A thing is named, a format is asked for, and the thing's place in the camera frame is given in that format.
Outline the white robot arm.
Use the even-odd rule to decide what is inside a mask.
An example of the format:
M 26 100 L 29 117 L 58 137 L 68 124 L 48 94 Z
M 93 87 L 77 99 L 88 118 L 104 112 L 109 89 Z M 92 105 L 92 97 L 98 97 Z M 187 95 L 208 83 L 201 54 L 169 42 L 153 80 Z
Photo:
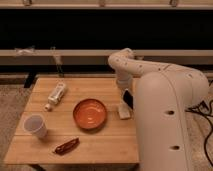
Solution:
M 140 171 L 194 171 L 185 110 L 209 92 L 203 72 L 181 65 L 136 60 L 131 49 L 111 54 L 118 87 L 135 88 L 133 112 Z

